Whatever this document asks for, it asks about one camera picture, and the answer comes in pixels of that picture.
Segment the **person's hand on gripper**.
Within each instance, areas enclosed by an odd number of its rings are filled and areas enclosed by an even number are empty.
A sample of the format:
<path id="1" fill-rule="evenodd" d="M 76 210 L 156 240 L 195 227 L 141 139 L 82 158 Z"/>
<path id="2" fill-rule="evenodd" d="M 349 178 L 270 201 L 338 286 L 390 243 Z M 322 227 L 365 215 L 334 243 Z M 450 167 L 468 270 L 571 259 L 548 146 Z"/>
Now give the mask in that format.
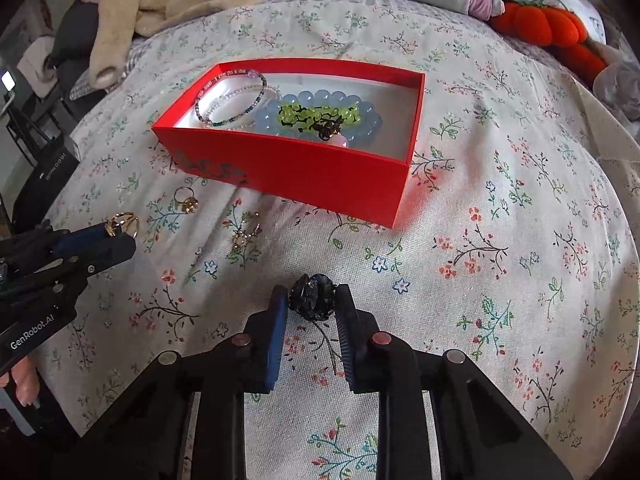
<path id="1" fill-rule="evenodd" d="M 21 405 L 27 406 L 35 403 L 40 385 L 35 363 L 29 356 L 25 356 L 9 372 L 1 376 L 0 387 L 9 385 L 10 380 L 15 382 L 15 396 Z"/>

